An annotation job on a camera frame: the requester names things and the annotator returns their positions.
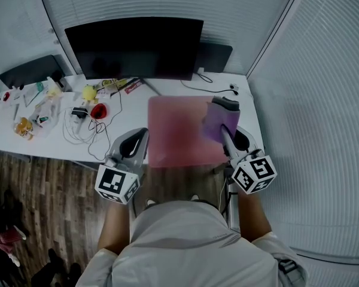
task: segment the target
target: plastic bag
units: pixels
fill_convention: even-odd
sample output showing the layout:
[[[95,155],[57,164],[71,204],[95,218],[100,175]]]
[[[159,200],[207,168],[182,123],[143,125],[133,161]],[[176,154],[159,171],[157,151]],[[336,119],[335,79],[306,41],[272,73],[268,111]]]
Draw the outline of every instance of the plastic bag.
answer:
[[[35,106],[34,113],[29,117],[31,122],[39,127],[36,136],[46,137],[55,127],[58,119],[60,108],[60,96],[45,97],[39,104]]]

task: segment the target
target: orange item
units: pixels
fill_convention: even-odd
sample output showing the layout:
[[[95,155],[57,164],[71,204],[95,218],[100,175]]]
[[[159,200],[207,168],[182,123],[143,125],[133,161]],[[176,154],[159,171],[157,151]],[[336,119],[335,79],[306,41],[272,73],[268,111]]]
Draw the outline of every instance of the orange item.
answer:
[[[33,128],[33,124],[24,117],[19,118],[18,122],[14,125],[15,133],[27,140],[31,140],[33,138],[33,135],[30,133]]]
[[[184,167],[228,161],[222,144],[204,137],[212,97],[152,97],[148,104],[149,166]]]

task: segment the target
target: purple cloth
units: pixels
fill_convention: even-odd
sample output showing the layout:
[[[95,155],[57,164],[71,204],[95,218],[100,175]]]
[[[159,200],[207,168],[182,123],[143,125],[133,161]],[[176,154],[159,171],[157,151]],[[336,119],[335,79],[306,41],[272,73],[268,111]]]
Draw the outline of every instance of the purple cloth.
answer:
[[[229,111],[219,104],[208,102],[208,112],[202,124],[203,135],[223,144],[222,124],[229,129],[232,135],[235,135],[240,114],[240,111]]]

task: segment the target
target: desk leg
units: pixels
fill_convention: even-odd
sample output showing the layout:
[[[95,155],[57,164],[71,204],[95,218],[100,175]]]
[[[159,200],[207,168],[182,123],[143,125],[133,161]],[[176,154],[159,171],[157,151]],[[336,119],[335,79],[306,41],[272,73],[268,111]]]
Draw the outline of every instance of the desk leg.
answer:
[[[83,166],[85,168],[88,168],[88,169],[91,169],[95,172],[98,171],[98,167],[100,166],[100,163],[91,163],[91,162],[88,162],[88,161],[75,161],[75,160],[72,160],[71,162],[75,163],[75,164],[78,164],[80,166]]]
[[[219,166],[213,168],[211,170],[211,173],[214,174],[214,175],[217,175],[219,174],[221,171],[224,171],[225,168],[227,168],[230,164],[229,163],[223,163],[223,164],[220,164]]]
[[[23,155],[23,154],[18,154],[18,153],[12,153],[12,152],[4,152],[9,154],[10,156],[13,156],[15,158],[18,158],[19,160],[25,161],[26,163],[30,163],[32,157],[29,155]]]

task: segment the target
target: sticker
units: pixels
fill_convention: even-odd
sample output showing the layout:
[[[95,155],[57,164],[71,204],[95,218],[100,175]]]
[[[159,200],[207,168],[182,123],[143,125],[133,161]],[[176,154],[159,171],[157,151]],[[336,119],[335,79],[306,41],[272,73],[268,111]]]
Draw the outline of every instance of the sticker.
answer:
[[[134,91],[134,89],[136,89],[138,86],[141,86],[141,85],[142,85],[142,82],[141,82],[141,81],[138,81],[138,82],[133,83],[132,85],[126,87],[126,88],[125,88],[126,94],[131,93],[132,91]]]

